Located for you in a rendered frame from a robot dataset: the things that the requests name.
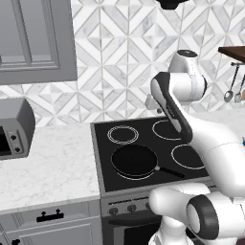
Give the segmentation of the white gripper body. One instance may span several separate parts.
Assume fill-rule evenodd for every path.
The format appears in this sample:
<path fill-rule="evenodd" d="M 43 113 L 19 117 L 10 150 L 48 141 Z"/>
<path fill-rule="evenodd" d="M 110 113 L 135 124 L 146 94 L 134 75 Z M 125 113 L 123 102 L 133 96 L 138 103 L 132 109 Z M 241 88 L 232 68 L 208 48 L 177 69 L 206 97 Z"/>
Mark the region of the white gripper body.
<path fill-rule="evenodd" d="M 157 110 L 160 108 L 157 101 L 153 98 L 151 94 L 148 94 L 145 100 L 145 107 L 147 110 Z"/>

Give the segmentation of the grey stove control panel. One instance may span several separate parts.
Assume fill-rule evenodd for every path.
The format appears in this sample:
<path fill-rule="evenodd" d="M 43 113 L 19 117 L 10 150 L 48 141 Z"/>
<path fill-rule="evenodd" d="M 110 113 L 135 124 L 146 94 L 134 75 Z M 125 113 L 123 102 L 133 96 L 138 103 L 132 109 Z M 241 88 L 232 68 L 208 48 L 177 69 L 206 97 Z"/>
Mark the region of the grey stove control panel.
<path fill-rule="evenodd" d="M 119 178 L 100 181 L 100 209 L 101 216 L 115 216 L 109 213 L 111 208 L 118 208 L 116 215 L 151 212 L 145 208 L 148 196 L 153 189 L 167 188 L 166 202 L 171 199 L 187 203 L 191 197 L 210 193 L 217 190 L 217 186 L 209 178 L 195 178 L 187 180 L 173 179 L 168 181 L 161 178 L 158 182 L 152 179 L 130 180 Z M 129 212 L 127 207 L 134 204 L 137 210 Z"/>

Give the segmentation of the black frying pan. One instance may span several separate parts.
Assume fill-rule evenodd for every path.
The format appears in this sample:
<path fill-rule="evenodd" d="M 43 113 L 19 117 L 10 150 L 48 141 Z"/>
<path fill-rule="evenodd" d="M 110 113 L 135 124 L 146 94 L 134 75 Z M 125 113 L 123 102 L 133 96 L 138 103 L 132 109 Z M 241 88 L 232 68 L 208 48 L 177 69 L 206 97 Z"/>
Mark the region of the black frying pan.
<path fill-rule="evenodd" d="M 183 173 L 159 167 L 156 153 L 145 145 L 123 145 L 117 148 L 111 156 L 111 163 L 118 174 L 130 180 L 148 178 L 155 171 L 185 177 Z"/>

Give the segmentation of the black glass hob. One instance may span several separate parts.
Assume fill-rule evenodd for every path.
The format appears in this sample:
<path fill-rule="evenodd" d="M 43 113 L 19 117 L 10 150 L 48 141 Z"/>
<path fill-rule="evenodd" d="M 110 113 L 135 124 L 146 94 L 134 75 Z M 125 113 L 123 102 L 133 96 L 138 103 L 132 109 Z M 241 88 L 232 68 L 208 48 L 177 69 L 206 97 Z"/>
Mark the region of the black glass hob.
<path fill-rule="evenodd" d="M 158 158 L 158 166 L 183 173 L 179 178 L 162 171 L 155 171 L 145 178 L 158 182 L 161 178 L 187 180 L 211 178 L 197 153 L 185 141 L 165 117 L 126 121 L 95 122 L 91 125 L 94 152 L 102 181 L 123 178 L 111 163 L 114 151 L 123 145 L 145 145 Z"/>

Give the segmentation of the grey hanging ladle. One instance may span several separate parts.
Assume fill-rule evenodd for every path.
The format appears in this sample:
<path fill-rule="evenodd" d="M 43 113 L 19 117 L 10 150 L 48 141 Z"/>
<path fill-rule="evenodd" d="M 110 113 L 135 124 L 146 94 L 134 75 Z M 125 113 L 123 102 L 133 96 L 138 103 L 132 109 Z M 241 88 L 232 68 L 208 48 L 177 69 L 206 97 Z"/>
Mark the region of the grey hanging ladle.
<path fill-rule="evenodd" d="M 238 73 L 238 70 L 239 70 L 239 66 L 234 66 L 234 67 L 235 67 L 235 71 L 234 71 L 234 77 L 233 77 L 233 81 L 232 81 L 231 87 L 224 95 L 224 101 L 225 102 L 230 102 L 231 99 L 233 98 L 233 95 L 234 95 L 233 86 L 234 86 L 234 82 L 235 82 L 235 79 L 236 79 L 236 76 L 237 76 L 237 73 Z"/>

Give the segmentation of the grey hanging spatula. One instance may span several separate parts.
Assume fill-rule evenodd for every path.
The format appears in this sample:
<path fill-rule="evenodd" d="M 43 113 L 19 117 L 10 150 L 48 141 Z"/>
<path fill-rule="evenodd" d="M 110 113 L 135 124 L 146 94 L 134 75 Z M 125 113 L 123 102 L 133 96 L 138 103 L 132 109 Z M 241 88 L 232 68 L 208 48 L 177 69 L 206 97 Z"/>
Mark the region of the grey hanging spatula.
<path fill-rule="evenodd" d="M 242 98 L 241 89 L 242 89 L 244 83 L 245 83 L 245 74 L 244 74 L 243 79 L 241 81 L 239 91 L 234 96 L 234 102 L 241 102 L 241 98 Z"/>

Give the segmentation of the brown wooden shelf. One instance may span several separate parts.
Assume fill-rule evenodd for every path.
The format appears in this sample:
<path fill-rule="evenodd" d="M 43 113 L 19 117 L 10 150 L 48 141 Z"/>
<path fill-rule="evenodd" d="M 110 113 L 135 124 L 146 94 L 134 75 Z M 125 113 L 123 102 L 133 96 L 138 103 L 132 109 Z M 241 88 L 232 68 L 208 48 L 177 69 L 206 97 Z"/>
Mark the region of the brown wooden shelf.
<path fill-rule="evenodd" d="M 245 46 L 219 47 L 218 52 L 245 63 Z"/>

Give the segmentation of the black range hood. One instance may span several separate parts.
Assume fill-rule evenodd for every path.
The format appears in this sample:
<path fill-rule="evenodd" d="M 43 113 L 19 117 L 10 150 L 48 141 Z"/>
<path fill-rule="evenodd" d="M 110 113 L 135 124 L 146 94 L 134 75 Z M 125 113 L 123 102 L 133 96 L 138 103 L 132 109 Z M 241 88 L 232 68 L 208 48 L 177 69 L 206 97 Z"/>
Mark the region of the black range hood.
<path fill-rule="evenodd" d="M 187 2 L 188 0 L 156 0 L 160 3 L 163 10 L 175 10 L 181 3 Z"/>

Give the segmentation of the black oven door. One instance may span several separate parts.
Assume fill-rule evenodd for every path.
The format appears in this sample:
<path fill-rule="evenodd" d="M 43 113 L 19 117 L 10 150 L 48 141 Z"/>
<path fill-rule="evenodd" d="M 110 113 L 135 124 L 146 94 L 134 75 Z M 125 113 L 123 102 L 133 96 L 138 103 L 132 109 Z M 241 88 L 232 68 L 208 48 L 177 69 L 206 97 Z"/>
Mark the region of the black oven door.
<path fill-rule="evenodd" d="M 149 239 L 158 231 L 161 221 L 158 223 L 145 224 L 142 226 L 116 226 L 111 225 L 111 219 L 130 219 L 158 216 L 152 212 L 134 214 L 121 214 L 107 216 L 101 219 L 102 245 L 148 245 Z"/>

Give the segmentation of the grey drawer front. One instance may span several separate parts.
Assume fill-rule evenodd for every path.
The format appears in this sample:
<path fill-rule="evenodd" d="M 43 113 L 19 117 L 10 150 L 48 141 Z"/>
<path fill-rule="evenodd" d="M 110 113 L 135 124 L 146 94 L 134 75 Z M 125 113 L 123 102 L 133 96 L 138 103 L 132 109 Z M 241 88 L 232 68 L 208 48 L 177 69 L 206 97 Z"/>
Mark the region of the grey drawer front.
<path fill-rule="evenodd" d="M 42 212 L 53 214 L 57 209 L 64 213 L 64 218 L 52 221 L 37 223 L 36 218 Z M 59 223 L 75 219 L 83 219 L 100 215 L 100 202 L 98 200 L 84 201 L 66 205 L 59 205 L 49 208 L 30 210 L 25 212 L 14 212 L 0 215 L 0 224 L 7 232 L 24 229 L 26 227 L 35 227 L 44 224 Z"/>

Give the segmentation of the grey upper cupboard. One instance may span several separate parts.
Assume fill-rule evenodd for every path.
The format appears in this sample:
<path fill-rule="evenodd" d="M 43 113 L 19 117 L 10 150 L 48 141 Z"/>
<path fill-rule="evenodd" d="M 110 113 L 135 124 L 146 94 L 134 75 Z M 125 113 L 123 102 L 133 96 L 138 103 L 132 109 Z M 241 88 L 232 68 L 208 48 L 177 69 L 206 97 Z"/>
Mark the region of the grey upper cupboard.
<path fill-rule="evenodd" d="M 0 85 L 77 78 L 71 0 L 0 0 Z"/>

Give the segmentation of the grey toaster oven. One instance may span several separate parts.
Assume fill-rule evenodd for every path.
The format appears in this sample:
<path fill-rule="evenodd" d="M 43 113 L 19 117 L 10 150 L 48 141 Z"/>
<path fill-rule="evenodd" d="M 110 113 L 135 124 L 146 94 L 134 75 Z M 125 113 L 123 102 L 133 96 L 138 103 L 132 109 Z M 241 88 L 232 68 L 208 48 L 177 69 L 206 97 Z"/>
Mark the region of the grey toaster oven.
<path fill-rule="evenodd" d="M 29 155 L 35 117 L 25 98 L 0 100 L 0 161 Z"/>

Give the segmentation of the grey cupboard door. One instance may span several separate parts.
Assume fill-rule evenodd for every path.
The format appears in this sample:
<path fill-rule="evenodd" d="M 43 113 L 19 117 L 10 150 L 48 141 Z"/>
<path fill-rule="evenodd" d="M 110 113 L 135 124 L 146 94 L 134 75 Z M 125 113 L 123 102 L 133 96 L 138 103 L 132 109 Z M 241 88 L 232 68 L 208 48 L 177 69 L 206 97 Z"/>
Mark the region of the grey cupboard door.
<path fill-rule="evenodd" d="M 19 239 L 19 245 L 102 245 L 100 218 L 60 222 L 4 233 L 8 245 Z"/>

